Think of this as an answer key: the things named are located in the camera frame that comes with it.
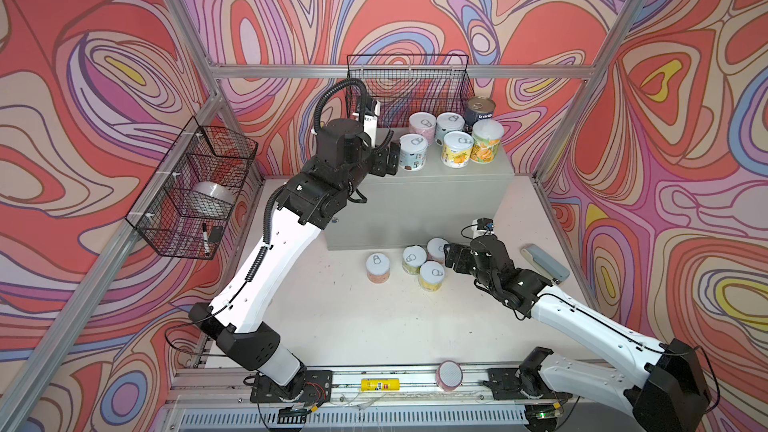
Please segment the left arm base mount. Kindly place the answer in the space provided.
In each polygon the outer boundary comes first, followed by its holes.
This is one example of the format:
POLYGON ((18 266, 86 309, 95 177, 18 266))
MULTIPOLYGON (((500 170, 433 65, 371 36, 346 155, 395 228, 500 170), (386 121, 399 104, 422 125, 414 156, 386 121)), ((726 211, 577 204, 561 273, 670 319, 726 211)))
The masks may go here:
POLYGON ((322 405, 332 396, 333 372, 327 369, 301 369, 284 386, 260 373, 250 379, 251 403, 322 405))

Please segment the yellow peach can plastic lid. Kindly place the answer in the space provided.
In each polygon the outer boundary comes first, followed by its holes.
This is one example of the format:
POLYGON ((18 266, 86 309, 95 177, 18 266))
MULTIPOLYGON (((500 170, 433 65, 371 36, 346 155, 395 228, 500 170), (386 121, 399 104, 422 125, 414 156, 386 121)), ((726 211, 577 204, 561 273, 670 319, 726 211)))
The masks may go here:
POLYGON ((484 119, 476 122, 472 129, 474 144, 470 154, 470 160, 478 164, 491 163, 501 146, 504 127, 493 119, 484 119))

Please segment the white can teal label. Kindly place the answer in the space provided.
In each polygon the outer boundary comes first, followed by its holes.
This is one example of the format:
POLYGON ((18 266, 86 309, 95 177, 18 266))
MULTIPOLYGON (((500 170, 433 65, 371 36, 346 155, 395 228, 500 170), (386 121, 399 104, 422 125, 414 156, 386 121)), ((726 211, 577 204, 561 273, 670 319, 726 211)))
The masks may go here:
POLYGON ((400 137, 399 166, 406 171, 421 170, 426 163, 427 139, 419 134, 408 133, 400 137))

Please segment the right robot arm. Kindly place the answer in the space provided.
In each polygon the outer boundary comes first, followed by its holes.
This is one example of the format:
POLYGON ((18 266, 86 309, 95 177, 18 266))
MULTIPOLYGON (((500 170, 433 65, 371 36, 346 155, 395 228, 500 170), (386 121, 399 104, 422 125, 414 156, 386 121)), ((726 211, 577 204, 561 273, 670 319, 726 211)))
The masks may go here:
POLYGON ((521 319, 536 320, 578 342, 604 365, 537 347, 517 367, 515 392, 532 399, 571 394, 611 407, 646 431, 694 431, 712 394, 694 347, 642 335, 587 307, 549 278, 514 264, 493 234, 448 243, 445 263, 521 319))

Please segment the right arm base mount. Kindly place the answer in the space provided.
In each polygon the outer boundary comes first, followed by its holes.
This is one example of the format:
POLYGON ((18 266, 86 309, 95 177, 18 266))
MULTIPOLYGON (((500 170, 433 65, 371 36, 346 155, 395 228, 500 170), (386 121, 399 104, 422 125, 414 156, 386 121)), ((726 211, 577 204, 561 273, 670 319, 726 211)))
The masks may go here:
POLYGON ((537 373, 520 372, 517 367, 490 368, 480 384, 489 389, 494 400, 528 400, 536 403, 568 402, 573 395, 556 392, 544 384, 537 373))

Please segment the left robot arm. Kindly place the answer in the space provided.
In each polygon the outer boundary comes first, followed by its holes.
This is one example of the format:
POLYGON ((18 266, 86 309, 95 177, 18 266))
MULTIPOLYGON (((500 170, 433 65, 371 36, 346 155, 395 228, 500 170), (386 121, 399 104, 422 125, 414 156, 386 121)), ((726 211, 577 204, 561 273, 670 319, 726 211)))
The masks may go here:
POLYGON ((399 146, 391 131, 383 137, 377 132, 371 116, 319 127, 315 155, 269 196, 257 246, 211 302, 189 312, 192 325, 227 358, 281 388, 301 382, 305 366, 264 315, 287 273, 338 212, 349 203, 366 203, 362 181, 396 174, 399 146))

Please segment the white can pink label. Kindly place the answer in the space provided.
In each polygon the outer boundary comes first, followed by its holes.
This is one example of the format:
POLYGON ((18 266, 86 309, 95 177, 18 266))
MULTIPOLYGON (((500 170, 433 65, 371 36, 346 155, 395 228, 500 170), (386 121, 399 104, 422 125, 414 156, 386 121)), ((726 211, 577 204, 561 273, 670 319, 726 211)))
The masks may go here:
POLYGON ((409 132, 424 137, 428 144, 434 143, 436 125, 436 117, 428 112, 416 112, 409 117, 409 132))

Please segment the dark blue tomato can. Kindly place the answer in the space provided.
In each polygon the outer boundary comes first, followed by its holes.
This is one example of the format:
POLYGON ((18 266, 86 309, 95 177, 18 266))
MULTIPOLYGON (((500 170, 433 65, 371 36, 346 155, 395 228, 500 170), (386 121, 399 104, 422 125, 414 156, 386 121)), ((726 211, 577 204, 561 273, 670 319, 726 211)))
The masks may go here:
POLYGON ((495 102, 490 98, 472 97, 464 105, 464 120, 471 129, 478 121, 492 119, 496 109, 495 102))

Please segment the light blue spotted can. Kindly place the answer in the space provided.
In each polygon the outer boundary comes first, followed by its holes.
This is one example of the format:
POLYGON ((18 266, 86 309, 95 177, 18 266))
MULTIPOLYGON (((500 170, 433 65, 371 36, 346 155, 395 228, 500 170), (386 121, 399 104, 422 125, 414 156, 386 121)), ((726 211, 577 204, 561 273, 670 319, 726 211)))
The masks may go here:
POLYGON ((461 132, 464 126, 465 120, 462 115, 452 112, 440 114, 436 119, 435 143, 442 146, 444 138, 449 132, 461 132))

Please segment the white can yellow orange label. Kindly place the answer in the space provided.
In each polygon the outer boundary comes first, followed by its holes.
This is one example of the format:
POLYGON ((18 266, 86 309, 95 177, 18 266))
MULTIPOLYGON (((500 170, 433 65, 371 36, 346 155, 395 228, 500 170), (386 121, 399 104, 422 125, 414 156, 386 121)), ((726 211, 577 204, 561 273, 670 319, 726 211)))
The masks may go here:
POLYGON ((448 132, 443 138, 441 160, 449 168, 463 168, 470 161, 474 139, 461 131, 448 132))

